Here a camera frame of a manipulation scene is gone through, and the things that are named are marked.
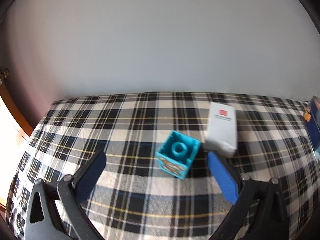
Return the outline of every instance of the blue gripper pad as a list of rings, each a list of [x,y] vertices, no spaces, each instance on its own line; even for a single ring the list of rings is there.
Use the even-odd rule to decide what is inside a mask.
[[[213,152],[208,153],[208,167],[216,179],[225,199],[234,205],[238,199],[238,185]]]

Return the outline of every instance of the plaid tablecloth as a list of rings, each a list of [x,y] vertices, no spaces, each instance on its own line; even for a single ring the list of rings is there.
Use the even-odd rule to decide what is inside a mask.
[[[54,102],[13,178],[7,223],[23,238],[35,179],[57,181],[102,150],[107,165],[82,207],[105,239],[208,239],[231,204],[210,174],[205,154],[197,155],[188,177],[180,180],[158,169],[155,153],[171,130],[203,142],[211,101],[236,109],[239,151],[230,162],[253,179],[280,179],[294,239],[319,202],[320,172],[303,125],[305,104],[221,93],[151,92]]]

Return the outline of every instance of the teal object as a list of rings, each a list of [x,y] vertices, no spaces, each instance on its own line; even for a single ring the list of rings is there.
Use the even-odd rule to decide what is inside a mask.
[[[185,179],[201,142],[177,131],[172,131],[156,153],[159,168],[180,179]]]

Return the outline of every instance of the teal building block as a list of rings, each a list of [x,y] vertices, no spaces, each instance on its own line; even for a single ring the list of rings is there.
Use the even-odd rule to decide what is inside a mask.
[[[172,131],[156,153],[159,168],[180,179],[185,179],[201,142],[177,131]]]

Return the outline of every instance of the metal screw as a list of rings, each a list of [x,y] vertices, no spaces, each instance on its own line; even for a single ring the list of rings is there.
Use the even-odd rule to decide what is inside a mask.
[[[271,179],[272,184],[278,184],[279,180],[277,178],[272,178]]]
[[[66,181],[66,182],[71,181],[71,179],[72,179],[72,176],[70,174],[63,177],[63,181]]]
[[[37,180],[35,181],[35,184],[36,184],[36,185],[39,185],[41,182],[42,182],[42,179],[37,179]]]
[[[244,181],[247,181],[247,180],[250,179],[250,176],[248,174],[244,173],[244,174],[241,175],[241,179],[244,180]]]

